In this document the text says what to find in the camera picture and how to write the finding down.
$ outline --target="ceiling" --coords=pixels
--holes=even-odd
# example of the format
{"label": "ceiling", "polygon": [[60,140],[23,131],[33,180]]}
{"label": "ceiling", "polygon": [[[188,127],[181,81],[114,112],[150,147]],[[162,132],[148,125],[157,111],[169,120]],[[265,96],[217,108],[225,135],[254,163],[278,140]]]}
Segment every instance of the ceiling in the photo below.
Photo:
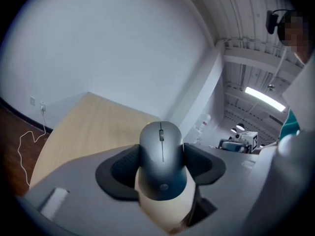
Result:
{"label": "ceiling", "polygon": [[[279,60],[285,53],[284,62],[294,65],[298,72],[302,69],[303,65],[294,53],[288,49],[284,52],[284,46],[279,42],[276,31],[270,35],[265,28],[268,10],[293,9],[288,0],[194,0],[194,3],[201,14],[210,17],[207,21],[214,25],[209,27],[211,34],[216,41],[224,40],[226,50],[256,50],[276,56]],[[282,77],[280,72],[275,78],[273,76],[274,74],[264,67],[253,67],[240,62],[225,62],[223,71],[225,90],[228,91],[225,93],[224,117],[235,122],[242,121],[247,130],[258,130],[260,138],[267,144],[277,139],[286,119],[288,107],[282,93],[291,83]],[[275,91],[267,89],[271,81]],[[246,87],[270,96],[285,105],[286,109],[281,113],[262,107],[261,102],[247,100],[244,93]]]}

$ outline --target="ceiling light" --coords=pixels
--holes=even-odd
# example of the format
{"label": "ceiling light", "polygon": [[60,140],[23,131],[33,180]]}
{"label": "ceiling light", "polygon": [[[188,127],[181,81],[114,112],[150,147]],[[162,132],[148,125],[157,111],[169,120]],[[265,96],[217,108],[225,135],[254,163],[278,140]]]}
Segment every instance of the ceiling light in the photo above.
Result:
{"label": "ceiling light", "polygon": [[245,131],[245,126],[242,123],[237,124],[236,127],[242,131]]}
{"label": "ceiling light", "polygon": [[285,109],[285,106],[280,104],[278,101],[275,101],[274,99],[270,98],[269,96],[258,92],[250,87],[247,87],[245,90],[246,93],[251,94],[252,96],[257,97],[258,99],[268,103],[269,105],[273,106],[274,108],[278,109],[279,111],[283,111]]}

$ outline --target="mouse scroll wheel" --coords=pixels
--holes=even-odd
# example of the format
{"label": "mouse scroll wheel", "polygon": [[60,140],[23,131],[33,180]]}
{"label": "mouse scroll wheel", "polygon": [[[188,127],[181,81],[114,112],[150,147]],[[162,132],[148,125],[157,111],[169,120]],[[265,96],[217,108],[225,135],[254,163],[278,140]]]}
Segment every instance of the mouse scroll wheel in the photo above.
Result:
{"label": "mouse scroll wheel", "polygon": [[164,131],[163,131],[163,129],[160,129],[160,131],[159,131],[159,140],[161,142],[164,141]]}

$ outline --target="computer mouse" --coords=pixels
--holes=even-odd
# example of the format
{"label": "computer mouse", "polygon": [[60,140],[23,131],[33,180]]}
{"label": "computer mouse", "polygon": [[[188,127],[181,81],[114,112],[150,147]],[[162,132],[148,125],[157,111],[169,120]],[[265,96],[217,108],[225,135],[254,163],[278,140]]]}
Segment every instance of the computer mouse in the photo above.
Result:
{"label": "computer mouse", "polygon": [[168,121],[146,125],[140,134],[139,188],[153,200],[179,196],[187,183],[183,138],[179,128]]}

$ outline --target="wooden floor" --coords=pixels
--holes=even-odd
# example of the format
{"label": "wooden floor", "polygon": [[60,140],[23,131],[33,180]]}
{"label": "wooden floor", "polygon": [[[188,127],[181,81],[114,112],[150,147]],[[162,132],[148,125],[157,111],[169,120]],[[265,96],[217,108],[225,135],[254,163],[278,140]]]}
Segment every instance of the wooden floor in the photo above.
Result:
{"label": "wooden floor", "polygon": [[[25,173],[20,166],[20,156],[17,149],[20,136],[29,130],[33,131],[35,138],[43,134],[43,131],[23,121],[0,104],[0,151],[2,167],[13,194],[20,196],[27,192],[29,186],[26,184]],[[49,134],[46,134],[39,138],[36,143],[33,142],[31,133],[22,138],[20,153],[23,159],[22,164],[28,173],[29,182],[38,156],[48,137]]]}

